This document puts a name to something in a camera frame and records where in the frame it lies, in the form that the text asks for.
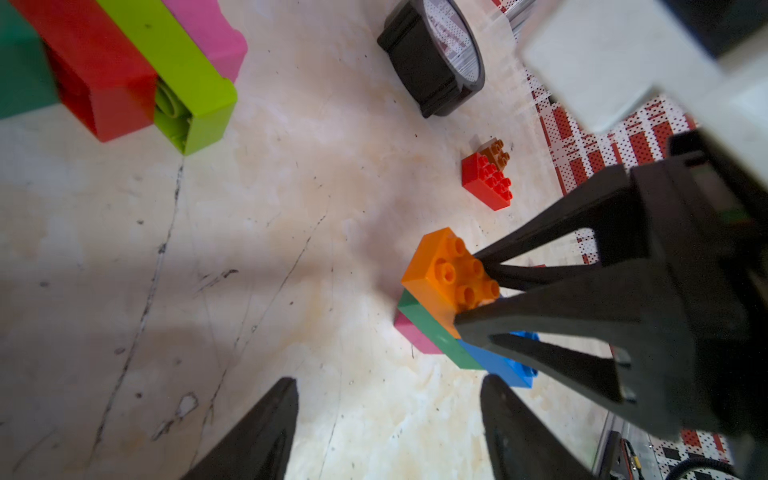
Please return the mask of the red long block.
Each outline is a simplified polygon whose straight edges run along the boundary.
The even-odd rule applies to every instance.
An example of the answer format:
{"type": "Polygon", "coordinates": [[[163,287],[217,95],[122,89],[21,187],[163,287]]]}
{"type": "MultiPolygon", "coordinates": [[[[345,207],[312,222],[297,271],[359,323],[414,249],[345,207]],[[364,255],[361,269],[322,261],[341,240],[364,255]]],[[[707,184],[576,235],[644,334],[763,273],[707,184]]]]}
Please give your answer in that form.
{"type": "Polygon", "coordinates": [[[97,2],[11,4],[41,37],[61,102],[98,140],[154,123],[156,71],[97,2]]]}

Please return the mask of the lime long block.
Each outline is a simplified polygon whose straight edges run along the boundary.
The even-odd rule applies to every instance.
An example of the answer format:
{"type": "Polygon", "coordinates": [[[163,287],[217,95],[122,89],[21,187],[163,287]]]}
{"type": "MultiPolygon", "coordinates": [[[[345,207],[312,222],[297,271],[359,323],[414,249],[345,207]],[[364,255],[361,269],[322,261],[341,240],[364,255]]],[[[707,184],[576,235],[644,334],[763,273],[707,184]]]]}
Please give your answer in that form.
{"type": "Polygon", "coordinates": [[[99,5],[155,69],[154,122],[183,155],[221,140],[237,91],[161,1],[99,5]]]}

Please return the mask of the green block front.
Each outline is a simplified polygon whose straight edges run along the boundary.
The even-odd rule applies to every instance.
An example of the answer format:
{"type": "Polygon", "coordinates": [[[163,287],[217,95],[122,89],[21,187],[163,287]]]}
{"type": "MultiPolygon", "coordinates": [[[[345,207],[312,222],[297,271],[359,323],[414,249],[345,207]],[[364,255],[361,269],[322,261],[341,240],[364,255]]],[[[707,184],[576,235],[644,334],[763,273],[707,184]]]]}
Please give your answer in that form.
{"type": "Polygon", "coordinates": [[[483,370],[483,368],[459,345],[448,331],[407,290],[402,292],[397,305],[417,328],[425,334],[458,368],[464,370],[483,370]]]}

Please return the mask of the red block front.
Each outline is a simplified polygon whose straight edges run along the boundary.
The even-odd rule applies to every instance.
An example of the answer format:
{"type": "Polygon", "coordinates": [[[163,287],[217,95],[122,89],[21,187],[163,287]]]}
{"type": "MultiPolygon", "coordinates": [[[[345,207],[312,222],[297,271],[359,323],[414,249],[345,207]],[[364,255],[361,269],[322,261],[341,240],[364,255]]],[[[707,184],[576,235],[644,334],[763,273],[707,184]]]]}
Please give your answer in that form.
{"type": "Polygon", "coordinates": [[[510,206],[511,180],[480,153],[461,161],[462,186],[493,211],[510,206]]]}

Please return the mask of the pink block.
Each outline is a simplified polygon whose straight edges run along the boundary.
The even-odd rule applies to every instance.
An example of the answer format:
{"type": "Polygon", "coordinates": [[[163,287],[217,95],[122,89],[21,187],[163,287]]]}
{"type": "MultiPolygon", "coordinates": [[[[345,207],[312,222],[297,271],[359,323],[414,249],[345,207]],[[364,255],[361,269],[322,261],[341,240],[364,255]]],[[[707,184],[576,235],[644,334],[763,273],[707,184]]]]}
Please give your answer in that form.
{"type": "Polygon", "coordinates": [[[164,5],[217,72],[235,82],[248,51],[245,36],[233,28],[216,0],[163,0],[164,5]]]}
{"type": "Polygon", "coordinates": [[[425,355],[442,355],[442,351],[438,346],[400,311],[395,316],[394,327],[420,353],[425,355]]]}

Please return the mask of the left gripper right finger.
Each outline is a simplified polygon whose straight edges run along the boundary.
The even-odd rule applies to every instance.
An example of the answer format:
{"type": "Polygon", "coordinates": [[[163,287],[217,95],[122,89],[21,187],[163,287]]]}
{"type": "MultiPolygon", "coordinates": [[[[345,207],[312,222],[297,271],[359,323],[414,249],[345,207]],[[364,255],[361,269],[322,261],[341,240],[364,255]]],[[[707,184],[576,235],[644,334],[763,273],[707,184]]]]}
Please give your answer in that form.
{"type": "Polygon", "coordinates": [[[496,479],[592,479],[586,469],[504,380],[484,377],[480,406],[496,479]]]}

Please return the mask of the dark green block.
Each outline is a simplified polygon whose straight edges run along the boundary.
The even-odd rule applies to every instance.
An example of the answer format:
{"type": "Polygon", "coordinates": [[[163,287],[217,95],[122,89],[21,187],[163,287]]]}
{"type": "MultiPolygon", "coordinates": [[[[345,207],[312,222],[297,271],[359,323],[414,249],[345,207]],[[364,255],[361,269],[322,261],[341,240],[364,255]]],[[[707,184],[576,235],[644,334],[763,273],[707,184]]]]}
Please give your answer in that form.
{"type": "Polygon", "coordinates": [[[8,1],[1,2],[1,118],[59,102],[44,44],[8,1]]]}

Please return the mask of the blue square block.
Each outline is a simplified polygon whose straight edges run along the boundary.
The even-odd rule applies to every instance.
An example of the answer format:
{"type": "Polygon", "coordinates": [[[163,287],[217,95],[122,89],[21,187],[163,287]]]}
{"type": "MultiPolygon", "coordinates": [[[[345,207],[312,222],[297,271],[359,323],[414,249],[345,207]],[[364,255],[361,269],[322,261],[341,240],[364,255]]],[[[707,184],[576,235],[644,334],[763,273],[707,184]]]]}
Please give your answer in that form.
{"type": "Polygon", "coordinates": [[[538,371],[488,350],[458,341],[467,353],[489,374],[502,378],[509,387],[531,389],[538,371]]]}

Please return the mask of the orange block front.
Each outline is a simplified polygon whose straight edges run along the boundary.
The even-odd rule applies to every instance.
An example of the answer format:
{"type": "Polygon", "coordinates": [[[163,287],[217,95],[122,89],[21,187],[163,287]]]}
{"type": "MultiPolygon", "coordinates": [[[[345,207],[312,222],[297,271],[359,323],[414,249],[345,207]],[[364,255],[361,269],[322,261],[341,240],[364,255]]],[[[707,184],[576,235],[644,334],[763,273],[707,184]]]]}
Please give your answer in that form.
{"type": "Polygon", "coordinates": [[[401,280],[403,287],[455,339],[458,314],[500,298],[500,286],[451,229],[425,235],[401,280]]]}

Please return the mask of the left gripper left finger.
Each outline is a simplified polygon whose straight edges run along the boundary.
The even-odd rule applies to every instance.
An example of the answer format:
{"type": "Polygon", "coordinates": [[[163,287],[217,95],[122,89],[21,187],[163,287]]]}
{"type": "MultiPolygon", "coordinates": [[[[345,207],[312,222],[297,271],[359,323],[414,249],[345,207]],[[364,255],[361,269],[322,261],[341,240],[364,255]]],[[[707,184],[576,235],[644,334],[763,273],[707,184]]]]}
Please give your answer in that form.
{"type": "Polygon", "coordinates": [[[283,377],[188,473],[186,479],[282,479],[299,412],[294,378],[283,377]]]}

